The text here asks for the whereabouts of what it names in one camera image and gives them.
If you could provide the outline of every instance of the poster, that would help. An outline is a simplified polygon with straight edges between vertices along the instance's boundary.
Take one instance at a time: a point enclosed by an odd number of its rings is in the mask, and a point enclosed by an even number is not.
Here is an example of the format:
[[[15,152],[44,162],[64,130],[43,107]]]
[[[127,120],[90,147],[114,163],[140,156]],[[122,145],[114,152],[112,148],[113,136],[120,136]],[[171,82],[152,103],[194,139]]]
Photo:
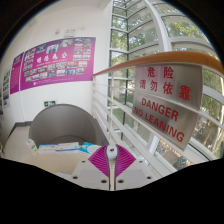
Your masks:
[[[0,115],[3,115],[2,101],[2,83],[0,83]]]
[[[20,90],[77,81],[92,81],[96,38],[55,40],[24,53]]]
[[[10,79],[10,70],[7,70],[3,78],[3,107],[9,106],[9,79]]]
[[[10,94],[19,92],[19,74],[23,60],[23,53],[17,56],[12,64],[10,77]]]

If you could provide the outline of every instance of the white wall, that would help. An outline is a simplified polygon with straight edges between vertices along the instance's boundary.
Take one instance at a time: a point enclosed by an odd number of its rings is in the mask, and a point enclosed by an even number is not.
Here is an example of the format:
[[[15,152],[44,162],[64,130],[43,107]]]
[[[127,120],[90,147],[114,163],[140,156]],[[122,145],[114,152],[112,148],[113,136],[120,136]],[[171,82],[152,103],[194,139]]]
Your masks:
[[[63,39],[67,29],[75,29],[75,37],[96,37],[94,73],[107,68],[112,2],[104,9],[99,7],[101,1],[95,3],[83,6],[77,1],[77,6],[75,1],[60,1],[36,15],[7,49],[1,62],[0,82],[16,56],[42,43]],[[50,100],[73,104],[92,114],[92,82],[51,84],[10,95],[10,108],[3,111],[0,141],[5,144],[16,122],[32,121],[44,109],[43,102]]]

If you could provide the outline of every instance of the window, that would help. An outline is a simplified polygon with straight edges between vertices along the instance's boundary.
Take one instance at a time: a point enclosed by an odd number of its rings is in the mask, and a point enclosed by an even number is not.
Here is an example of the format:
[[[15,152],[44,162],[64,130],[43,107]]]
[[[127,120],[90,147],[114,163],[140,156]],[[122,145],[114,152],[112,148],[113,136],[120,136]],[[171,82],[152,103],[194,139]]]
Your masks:
[[[207,69],[202,70],[203,84],[223,94],[223,78]]]
[[[203,116],[198,116],[192,137],[210,150],[217,158],[224,156],[224,131]]]
[[[139,124],[136,120],[130,117],[128,114],[125,114],[124,124],[136,132],[144,141],[141,141],[143,145],[147,145],[148,139],[150,136],[150,131]]]
[[[183,16],[166,16],[162,18],[169,37],[195,37],[208,42],[206,36],[190,20]]]
[[[182,170],[185,167],[193,165],[193,163],[191,163],[189,160],[187,160],[162,140],[160,140],[154,156],[156,158],[163,157],[176,170]]]
[[[125,3],[122,3],[122,2],[116,2],[116,1],[114,1],[114,2],[113,2],[113,5],[114,5],[114,6],[118,6],[118,7],[123,7],[123,8],[125,8]]]
[[[129,60],[157,53],[159,53],[159,46],[155,45],[129,54]]]
[[[128,8],[128,10],[127,10],[127,17],[129,17],[134,12],[137,12],[139,9],[141,9],[144,6],[145,6],[145,3],[143,1],[134,4],[133,6]]]
[[[127,30],[127,20],[117,16],[113,16],[112,27],[115,27],[121,30]]]
[[[179,11],[167,4],[154,5],[159,14],[162,13],[179,13]]]
[[[116,30],[111,31],[111,48],[127,50],[127,34]]]
[[[126,17],[126,10],[125,9],[120,9],[120,8],[113,7],[113,13],[116,14],[116,15]]]
[[[173,43],[172,46],[173,51],[197,51],[204,54],[208,54],[219,60],[216,53],[213,50],[201,44],[181,42],[181,43]]]
[[[151,19],[151,14],[149,13],[148,9],[143,9],[128,19],[128,29],[132,29],[133,27],[137,26],[138,24]]]
[[[111,51],[110,53],[110,66],[120,64],[127,61],[127,54]]]
[[[129,50],[157,40],[158,37],[154,24],[149,22],[129,34]]]

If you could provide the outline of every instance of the glass panel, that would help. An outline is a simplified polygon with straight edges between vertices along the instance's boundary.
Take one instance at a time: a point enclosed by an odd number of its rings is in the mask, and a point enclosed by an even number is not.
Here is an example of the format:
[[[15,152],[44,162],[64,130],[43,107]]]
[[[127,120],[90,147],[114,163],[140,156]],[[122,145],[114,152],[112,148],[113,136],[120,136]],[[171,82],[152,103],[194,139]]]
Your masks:
[[[119,8],[113,7],[113,13],[116,14],[116,15],[126,17],[126,10],[125,9],[119,9]]]
[[[212,89],[215,89],[216,91],[220,92],[223,94],[223,79],[215,74],[214,72],[211,72],[206,69],[202,69],[202,74],[203,74],[203,84],[205,86],[208,86]]]
[[[129,151],[130,153],[132,153],[132,155],[134,157],[138,157],[141,156],[141,154],[139,153],[139,151],[135,148],[135,146],[128,140],[128,138],[125,136],[125,134],[123,134],[123,138],[122,141],[124,142],[124,147],[127,149],[129,148],[131,151]]]
[[[111,30],[111,48],[127,51],[127,34]]]
[[[211,117],[215,118],[221,124],[224,124],[223,121],[224,106],[217,100],[203,94],[201,111],[209,114]]]
[[[136,68],[129,68],[128,69],[128,78],[135,78]]]
[[[128,8],[128,6],[132,5],[134,2],[135,2],[135,0],[131,0],[130,2],[128,2],[128,3],[126,4],[126,8]]]
[[[191,163],[189,160],[187,160],[185,157],[183,157],[180,153],[178,153],[176,150],[171,148],[162,140],[159,141],[159,144],[156,148],[154,156],[156,158],[159,158],[162,156],[176,170],[181,170],[185,167],[193,165],[193,163]]]
[[[156,4],[156,3],[164,3],[163,1],[159,1],[159,0],[149,0],[152,4]]]
[[[127,20],[117,16],[112,17],[112,27],[127,30]]]
[[[123,124],[124,111],[120,108],[113,109],[113,115]]]
[[[113,74],[114,74],[114,77],[127,78],[127,69],[114,71]]]
[[[122,2],[113,2],[114,6],[118,6],[118,7],[124,7],[125,8],[125,4]]]
[[[145,3],[143,1],[134,4],[127,10],[127,17],[130,16],[132,13],[137,12],[139,9],[145,6]]]
[[[111,51],[110,66],[114,66],[125,61],[127,61],[127,54]]]
[[[128,29],[130,30],[147,19],[151,19],[151,14],[148,9],[143,9],[140,12],[137,12],[128,19]]]
[[[195,37],[208,41],[201,30],[189,19],[183,16],[166,16],[162,18],[169,37]]]
[[[151,54],[157,54],[157,53],[159,53],[159,45],[155,45],[152,47],[144,48],[139,51],[135,51],[135,52],[129,54],[129,60],[139,58],[139,57],[144,57],[144,56],[151,55]]]
[[[181,43],[174,43],[172,45],[173,45],[173,51],[196,51],[208,54],[219,60],[216,53],[213,50],[200,44],[181,42]]]
[[[128,81],[128,88],[135,89],[135,81]],[[127,102],[126,105],[130,108],[133,107],[133,100],[134,100],[134,92],[131,90],[127,90]]]
[[[126,88],[126,81],[114,80],[114,86]],[[125,104],[125,94],[126,94],[126,89],[114,88],[114,100],[118,101],[119,103]]]
[[[224,131],[207,118],[198,116],[192,137],[209,149],[217,158],[224,156]]]
[[[129,50],[157,40],[158,37],[154,24],[149,22],[129,34]]]
[[[144,141],[140,140],[140,142],[146,146],[148,143],[148,139],[150,136],[150,131],[143,127],[141,124],[139,124],[136,120],[134,120],[132,117],[130,117],[127,113],[125,114],[125,121],[124,124],[127,125],[129,128],[131,128],[135,133],[137,133]]]
[[[162,13],[180,13],[177,9],[167,4],[154,5],[159,14]]]

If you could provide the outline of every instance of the green foliage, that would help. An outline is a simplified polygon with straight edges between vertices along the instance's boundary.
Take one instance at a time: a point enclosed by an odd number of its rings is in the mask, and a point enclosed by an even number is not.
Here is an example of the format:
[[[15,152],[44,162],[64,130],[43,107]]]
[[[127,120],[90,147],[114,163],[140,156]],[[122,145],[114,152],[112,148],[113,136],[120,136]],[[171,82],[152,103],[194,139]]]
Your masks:
[[[138,29],[136,29],[130,33],[130,36],[132,36],[129,38],[129,49],[130,50],[132,50],[136,47],[139,47],[143,44],[158,40],[156,29],[154,27],[141,32],[142,28],[143,28],[143,26],[139,27]]]
[[[116,8],[116,7],[113,7],[113,13],[117,14],[117,15],[120,15],[120,16],[126,16],[126,10],[119,9],[119,8]]]
[[[202,73],[203,73],[203,84],[222,93],[222,85],[221,85],[222,78],[220,78],[220,76],[216,75],[214,72],[211,72],[206,69],[203,69]]]
[[[179,11],[172,6],[169,6],[167,4],[161,4],[161,5],[155,5],[156,10],[159,14],[162,13],[178,13]]]
[[[199,28],[190,22],[171,22],[165,20],[165,26],[169,37],[196,37],[207,41],[205,35],[199,30]]]
[[[110,66],[118,65],[127,61],[127,54],[111,51]]]
[[[111,31],[111,47],[115,49],[120,49],[127,51],[127,34],[119,31]]]
[[[144,22],[147,19],[151,18],[151,14],[147,11],[147,9],[143,9],[139,13],[134,14],[132,17],[128,19],[128,29],[137,26],[139,23]]]
[[[127,20],[113,16],[112,26],[118,29],[127,30]]]

